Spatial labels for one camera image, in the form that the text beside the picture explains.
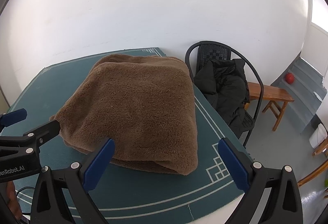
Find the person's left hand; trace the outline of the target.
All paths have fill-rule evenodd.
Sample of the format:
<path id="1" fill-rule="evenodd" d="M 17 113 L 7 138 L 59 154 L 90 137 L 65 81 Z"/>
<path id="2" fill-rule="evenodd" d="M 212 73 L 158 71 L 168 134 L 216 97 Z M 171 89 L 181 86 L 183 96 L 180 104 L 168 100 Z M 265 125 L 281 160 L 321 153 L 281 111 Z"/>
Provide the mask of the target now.
<path id="1" fill-rule="evenodd" d="M 15 184 L 13 181 L 7 183 L 6 194 L 9 198 L 9 202 L 7 203 L 8 208 L 11 210 L 15 218 L 20 220 L 22 218 L 22 210 L 16 197 Z"/>

